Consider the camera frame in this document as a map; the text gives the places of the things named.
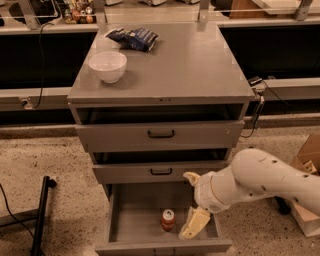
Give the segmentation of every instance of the cardboard box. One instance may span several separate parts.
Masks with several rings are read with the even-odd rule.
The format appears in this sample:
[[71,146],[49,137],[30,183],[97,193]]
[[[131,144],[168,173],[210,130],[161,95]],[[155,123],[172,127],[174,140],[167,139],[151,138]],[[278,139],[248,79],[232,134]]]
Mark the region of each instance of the cardboard box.
[[[299,153],[291,162],[291,166],[308,172],[304,164],[310,160],[314,167],[320,171],[320,134],[309,136]],[[306,237],[320,235],[320,216],[317,216],[296,203],[290,202],[290,206],[292,215]]]

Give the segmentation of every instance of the concrete floor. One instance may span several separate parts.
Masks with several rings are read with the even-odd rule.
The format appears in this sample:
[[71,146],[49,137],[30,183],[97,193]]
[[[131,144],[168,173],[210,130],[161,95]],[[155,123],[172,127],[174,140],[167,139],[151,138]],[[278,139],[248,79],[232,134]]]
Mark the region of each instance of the concrete floor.
[[[233,154],[253,146],[290,163],[308,135],[319,132],[320,126],[260,129],[241,138]],[[46,256],[94,256],[95,246],[104,243],[109,204],[91,167],[72,127],[0,128],[0,182],[13,213],[38,207],[44,175],[58,183],[49,193],[42,242]],[[218,214],[223,236],[233,245],[226,253],[206,256],[319,255],[320,237],[306,238],[292,215],[281,216],[277,208],[272,198]],[[5,215],[1,194],[0,216]],[[31,246],[32,237],[20,225],[0,228],[1,256],[27,256]]]

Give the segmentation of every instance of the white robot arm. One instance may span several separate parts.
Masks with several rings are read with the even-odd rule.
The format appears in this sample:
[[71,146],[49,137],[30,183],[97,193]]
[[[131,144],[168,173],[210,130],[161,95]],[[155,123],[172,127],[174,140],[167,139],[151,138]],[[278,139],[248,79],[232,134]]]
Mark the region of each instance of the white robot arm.
[[281,197],[299,203],[320,215],[320,177],[299,171],[275,156],[258,150],[240,151],[231,164],[219,171],[184,177],[194,186],[197,209],[190,208],[181,239],[196,236],[209,222],[211,213],[219,213],[232,204],[267,197]]

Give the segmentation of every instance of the gray tabletop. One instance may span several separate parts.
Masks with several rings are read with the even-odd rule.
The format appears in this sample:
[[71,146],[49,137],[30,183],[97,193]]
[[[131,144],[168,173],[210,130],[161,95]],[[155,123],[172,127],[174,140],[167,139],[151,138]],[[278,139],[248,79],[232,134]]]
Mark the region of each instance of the gray tabletop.
[[[105,38],[115,28],[148,28],[160,36],[150,52],[120,49]],[[103,51],[120,51],[128,59],[116,83],[100,81],[88,60]],[[180,100],[248,102],[253,93],[215,22],[106,25],[100,28],[71,89],[74,103],[141,103]]]

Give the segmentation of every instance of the can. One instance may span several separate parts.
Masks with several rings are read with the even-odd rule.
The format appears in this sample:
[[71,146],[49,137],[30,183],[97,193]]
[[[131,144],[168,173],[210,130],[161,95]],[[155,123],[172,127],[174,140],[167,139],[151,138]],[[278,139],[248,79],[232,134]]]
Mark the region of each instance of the can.
[[174,222],[174,212],[171,209],[164,210],[161,216],[162,229],[166,232],[169,232],[173,228]]

